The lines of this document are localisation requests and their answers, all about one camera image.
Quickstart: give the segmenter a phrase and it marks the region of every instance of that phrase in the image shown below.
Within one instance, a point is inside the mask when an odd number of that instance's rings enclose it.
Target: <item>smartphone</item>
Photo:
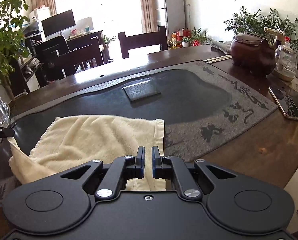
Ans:
[[[285,92],[273,87],[269,87],[269,91],[280,107],[284,117],[292,120],[298,120],[298,109],[293,103],[291,97]]]

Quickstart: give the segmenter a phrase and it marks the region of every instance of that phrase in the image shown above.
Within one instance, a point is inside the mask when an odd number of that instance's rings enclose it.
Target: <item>gray cloth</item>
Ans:
[[[220,42],[220,41],[211,41],[211,47],[221,50],[224,54],[230,54],[230,45],[231,41]]]
[[[231,100],[207,118],[165,125],[165,156],[174,155],[191,162],[244,133],[278,108],[259,92],[205,62],[176,67],[188,69],[202,80],[222,88],[230,93]]]

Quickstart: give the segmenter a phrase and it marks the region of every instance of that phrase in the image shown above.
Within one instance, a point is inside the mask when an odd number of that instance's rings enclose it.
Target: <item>smartphone screen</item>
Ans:
[[[275,100],[277,100],[277,103],[279,104],[280,108],[284,110],[286,115],[298,119],[298,109],[293,103],[291,97],[289,95],[286,95],[285,92],[282,92],[279,89],[273,87],[269,87],[269,89],[273,93]]]

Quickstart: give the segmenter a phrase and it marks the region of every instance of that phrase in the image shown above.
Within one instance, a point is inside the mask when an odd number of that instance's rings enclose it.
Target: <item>gray refrigerator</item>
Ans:
[[[157,25],[166,27],[168,40],[172,32],[185,28],[184,0],[155,0],[154,9]]]

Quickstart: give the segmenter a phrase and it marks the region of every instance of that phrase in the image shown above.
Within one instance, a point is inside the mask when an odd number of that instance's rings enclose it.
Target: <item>red fire extinguisher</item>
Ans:
[[[177,41],[182,41],[182,37],[184,35],[184,32],[180,29],[177,31]]]

